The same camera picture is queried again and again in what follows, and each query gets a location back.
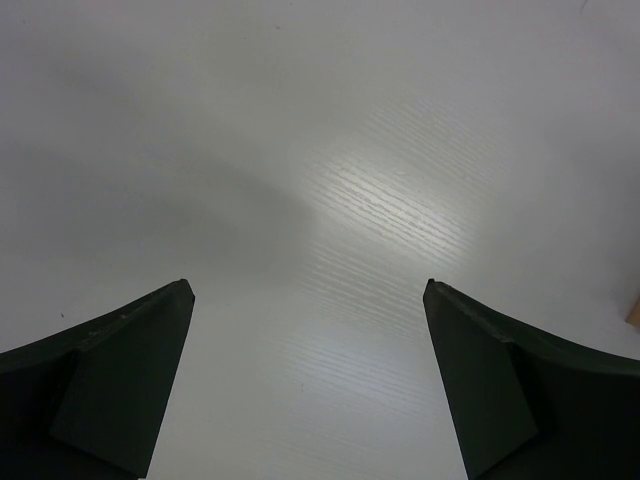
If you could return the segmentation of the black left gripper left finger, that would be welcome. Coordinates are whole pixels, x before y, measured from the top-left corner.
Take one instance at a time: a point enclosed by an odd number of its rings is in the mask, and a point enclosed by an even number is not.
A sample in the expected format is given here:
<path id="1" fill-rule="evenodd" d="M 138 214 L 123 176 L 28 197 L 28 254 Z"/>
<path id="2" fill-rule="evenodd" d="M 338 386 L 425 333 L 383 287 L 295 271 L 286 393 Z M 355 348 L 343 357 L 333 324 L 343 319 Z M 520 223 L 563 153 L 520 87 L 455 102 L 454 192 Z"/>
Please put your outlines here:
<path id="1" fill-rule="evenodd" d="M 194 306 L 180 279 L 2 353 L 2 478 L 145 478 Z"/>

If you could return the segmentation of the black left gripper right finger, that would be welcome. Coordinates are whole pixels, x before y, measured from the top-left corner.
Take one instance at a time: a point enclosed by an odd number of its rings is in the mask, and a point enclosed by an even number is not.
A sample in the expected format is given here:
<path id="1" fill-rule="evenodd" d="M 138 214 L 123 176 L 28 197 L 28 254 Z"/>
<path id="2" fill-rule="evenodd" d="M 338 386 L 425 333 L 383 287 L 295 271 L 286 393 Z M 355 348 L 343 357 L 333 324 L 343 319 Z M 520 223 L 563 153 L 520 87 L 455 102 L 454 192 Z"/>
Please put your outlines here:
<path id="1" fill-rule="evenodd" d="M 434 279 L 423 303 L 468 478 L 638 478 L 638 361 Z"/>

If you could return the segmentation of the wood block numbered 30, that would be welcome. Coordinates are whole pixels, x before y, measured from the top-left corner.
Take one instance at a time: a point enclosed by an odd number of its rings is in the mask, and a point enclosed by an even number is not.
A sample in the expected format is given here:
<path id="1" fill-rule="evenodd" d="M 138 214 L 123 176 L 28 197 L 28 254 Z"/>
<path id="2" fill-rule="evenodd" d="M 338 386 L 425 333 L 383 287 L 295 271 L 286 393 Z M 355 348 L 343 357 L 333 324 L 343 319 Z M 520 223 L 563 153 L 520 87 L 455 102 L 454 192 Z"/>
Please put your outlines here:
<path id="1" fill-rule="evenodd" d="M 626 323 L 640 328 L 640 297 L 636 299 L 625 319 Z"/>

